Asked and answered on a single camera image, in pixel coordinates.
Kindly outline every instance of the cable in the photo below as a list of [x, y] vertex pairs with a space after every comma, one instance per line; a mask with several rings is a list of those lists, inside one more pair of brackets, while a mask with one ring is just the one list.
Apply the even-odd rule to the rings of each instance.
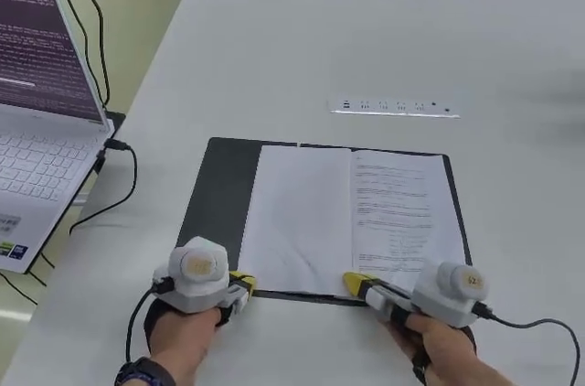
[[39, 284], [41, 284], [43, 287], [46, 287], [46, 286], [47, 286], [47, 284], [45, 283], [45, 281], [43, 281], [42, 279], [40, 279], [40, 278], [39, 278], [38, 276], [36, 276], [34, 273], [32, 273], [32, 272], [29, 272], [29, 273], [30, 273], [30, 275], [31, 275], [33, 278], [35, 278], [35, 279], [38, 281], [38, 283], [39, 283]]
[[74, 223], [69, 228], [69, 235], [71, 235], [73, 230], [75, 228], [77, 228], [81, 223], [85, 223], [86, 221], [89, 221], [89, 220], [97, 217], [98, 215], [103, 214], [104, 212], [106, 212], [110, 209], [114, 209], [114, 208], [117, 208], [118, 206], [122, 205], [126, 200], [128, 200], [128, 198], [130, 198], [132, 196], [132, 194], [136, 190], [136, 181], [138, 179], [138, 158], [136, 157], [136, 152], [134, 152], [133, 148], [131, 146], [129, 146], [128, 144], [125, 144], [124, 142], [117, 141], [115, 139], [108, 139], [105, 143], [105, 147], [110, 148], [112, 150], [116, 150], [116, 151], [130, 151], [130, 153], [132, 154], [132, 158], [134, 161], [134, 179], [133, 179], [132, 187], [130, 188], [130, 192], [128, 192], [126, 197], [117, 201], [116, 203], [113, 203], [112, 205], [110, 205], [104, 209], [100, 209], [95, 214], [91, 214], [90, 216], [86, 217], [85, 219], [81, 219], [81, 220], [77, 221], [76, 223]]
[[90, 51], [89, 51], [90, 40], [88, 39], [88, 32], [86, 31], [85, 26], [83, 26], [83, 22], [81, 22], [80, 16], [77, 14], [77, 11], [75, 9], [75, 6], [73, 5], [73, 2], [71, 2], [71, 0], [67, 0], [67, 3], [69, 5], [71, 13], [73, 13], [75, 20], [77, 21], [77, 24], [79, 25], [79, 27], [81, 29], [81, 34], [83, 34], [83, 52], [85, 54], [85, 62], [88, 65], [88, 69], [90, 70], [91, 77], [93, 78], [93, 82], [95, 83], [95, 87], [98, 90], [98, 94], [100, 95], [101, 105], [105, 109], [106, 104], [104, 103], [103, 98], [101, 97], [100, 84], [98, 83], [98, 79], [95, 77], [95, 72], [93, 71], [93, 68], [91, 67], [91, 63], [90, 63]]
[[100, 4], [98, 4], [97, 0], [91, 0], [93, 6], [95, 6], [95, 10], [98, 12], [98, 19], [100, 22], [100, 59], [101, 59], [101, 70], [103, 72], [103, 80], [106, 85], [106, 99], [103, 102], [104, 107], [108, 105], [110, 102], [110, 77], [108, 76], [108, 68], [106, 67], [106, 56], [105, 56], [105, 49], [104, 49], [104, 39], [103, 39], [103, 13], [101, 11]]
[[164, 293], [169, 293], [175, 290], [175, 281], [173, 278], [167, 276], [163, 278], [160, 282], [154, 283], [146, 292], [143, 294], [143, 297], [140, 298], [138, 304], [134, 307], [132, 314], [130, 315], [130, 320], [128, 321], [128, 331], [126, 332], [126, 363], [130, 363], [131, 356], [130, 356], [130, 346], [132, 344], [132, 330], [134, 328], [134, 322], [136, 320], [136, 316], [138, 316], [138, 312], [140, 308], [143, 306], [146, 298], [149, 295], [154, 293], [162, 295]]
[[138, 301], [138, 304], [136, 304], [134, 310], [132, 311], [132, 314], [130, 315], [130, 321], [128, 322], [128, 331], [126, 332], [126, 363], [131, 362], [130, 345], [132, 343], [132, 329], [134, 328], [134, 321], [136, 320], [136, 316], [138, 316], [138, 312], [140, 311], [140, 308], [143, 306], [144, 301], [146, 301], [146, 298], [150, 296], [152, 293], [154, 293], [154, 287], [151, 287], [148, 290], [146, 290], [146, 292], [143, 294], [143, 297], [140, 298], [140, 301]]
[[498, 324], [502, 324], [502, 325], [505, 325], [506, 327], [516, 328], [516, 329], [528, 329], [528, 328], [537, 327], [537, 326], [542, 325], [542, 324], [554, 324], [554, 325], [558, 325], [559, 327], [565, 328], [569, 332], [570, 337], [573, 340], [573, 344], [575, 345], [575, 367], [573, 368], [573, 375], [572, 375], [572, 377], [570, 379], [570, 383], [569, 383], [570, 386], [575, 385], [575, 382], [577, 381], [577, 376], [579, 375], [579, 365], [581, 362], [581, 348], [579, 345], [579, 340], [577, 339], [577, 335], [575, 334], [575, 331], [573, 331], [572, 328], [569, 327], [567, 324], [565, 324], [564, 322], [562, 322], [560, 320], [551, 319], [549, 317], [546, 317], [546, 318], [540, 319], [540, 320], [535, 320], [534, 322], [530, 322], [528, 324], [515, 324], [513, 322], [508, 322], [507, 320], [499, 318], [494, 313], [492, 313], [491, 308], [489, 308], [486, 304], [483, 304], [481, 302], [478, 302], [477, 304], [475, 304], [472, 311], [473, 311], [473, 313], [475, 313], [479, 317], [482, 317], [482, 318], [488, 319], [488, 320], [494, 320], [494, 322], [497, 322]]
[[0, 273], [0, 276], [2, 276], [6, 282], [8, 283], [8, 285], [10, 285], [16, 292], [18, 292], [19, 295], [21, 295], [22, 297], [24, 297], [25, 299], [27, 299], [28, 301], [32, 302], [34, 305], [38, 305], [37, 301], [35, 301], [32, 297], [26, 295], [24, 292], [22, 292], [18, 287], [16, 287], [14, 284], [12, 284], [10, 282], [10, 280], [6, 277], [5, 274]]
[[47, 262], [48, 265], [50, 265], [53, 269], [55, 268], [55, 264], [49, 261], [43, 252], [40, 253], [40, 256], [43, 260]]

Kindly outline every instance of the laptop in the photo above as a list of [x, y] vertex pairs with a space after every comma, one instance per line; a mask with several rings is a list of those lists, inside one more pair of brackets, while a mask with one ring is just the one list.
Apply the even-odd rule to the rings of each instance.
[[28, 270], [112, 134], [59, 0], [0, 0], [0, 270]]

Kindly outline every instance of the hand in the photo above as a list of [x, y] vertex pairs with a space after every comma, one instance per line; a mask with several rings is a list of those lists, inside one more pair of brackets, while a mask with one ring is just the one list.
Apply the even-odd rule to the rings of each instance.
[[189, 316], [166, 313], [158, 319], [150, 337], [151, 359], [169, 371], [177, 386], [193, 386], [197, 367], [207, 355], [220, 319], [217, 308]]
[[388, 330], [409, 359], [420, 345], [424, 346], [431, 359], [425, 371], [429, 386], [512, 384], [477, 358], [473, 343], [462, 331], [421, 315], [410, 315], [406, 327], [419, 333], [422, 341], [405, 338], [393, 326], [388, 326]]

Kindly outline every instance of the table surface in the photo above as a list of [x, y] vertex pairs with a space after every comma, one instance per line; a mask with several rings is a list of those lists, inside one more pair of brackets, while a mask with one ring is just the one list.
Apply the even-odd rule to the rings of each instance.
[[[517, 322], [564, 319], [583, 339], [584, 25], [585, 0], [183, 0], [119, 133], [138, 155], [136, 194], [75, 231], [3, 384], [112, 383], [212, 136], [449, 155], [489, 304]], [[447, 101], [463, 118], [328, 112], [344, 95]], [[84, 213], [131, 180], [130, 156], [109, 154]], [[474, 331], [518, 384], [569, 383], [562, 329]], [[221, 330], [198, 378], [416, 384], [366, 309], [271, 299]]]

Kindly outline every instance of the orange label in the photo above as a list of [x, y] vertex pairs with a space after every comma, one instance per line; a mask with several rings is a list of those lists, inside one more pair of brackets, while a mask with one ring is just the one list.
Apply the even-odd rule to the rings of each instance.
[[481, 290], [484, 288], [484, 280], [477, 273], [465, 272], [463, 274], [463, 283], [471, 288]]
[[193, 274], [210, 274], [211, 261], [202, 260], [200, 258], [191, 258], [186, 264], [186, 269]]

